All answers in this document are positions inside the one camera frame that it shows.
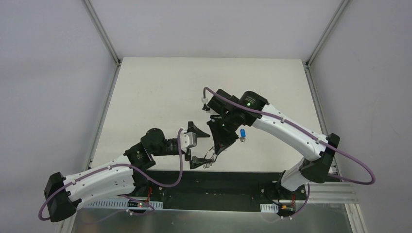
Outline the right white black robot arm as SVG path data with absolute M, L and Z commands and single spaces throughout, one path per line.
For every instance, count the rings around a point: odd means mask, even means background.
M 276 194 L 288 199 L 295 190 L 307 182 L 324 183 L 327 180 L 339 137 L 315 133 L 280 113 L 261 95 L 246 91 L 241 98 L 222 89 L 217 92 L 205 87 L 203 94 L 210 92 L 209 100 L 202 97 L 202 110 L 210 113 L 207 122 L 214 141 L 214 153 L 219 155 L 238 139 L 240 126 L 262 130 L 280 139 L 298 151 L 303 159 L 284 171 L 276 182 Z

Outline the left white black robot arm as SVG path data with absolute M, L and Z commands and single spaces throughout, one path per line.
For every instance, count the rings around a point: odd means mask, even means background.
M 59 222 L 74 215 L 86 204 L 113 196 L 147 193 L 148 182 L 160 187 L 175 187 L 183 176 L 183 160 L 198 138 L 209 138 L 192 121 L 179 129 L 176 138 L 167 139 L 159 128 L 149 129 L 140 142 L 124 154 L 101 166 L 73 175 L 63 176 L 56 172 L 49 176 L 44 189 L 45 202 L 38 218 L 41 221 Z M 161 183 L 146 174 L 155 165 L 155 156 L 179 157 L 179 173 L 173 183 Z

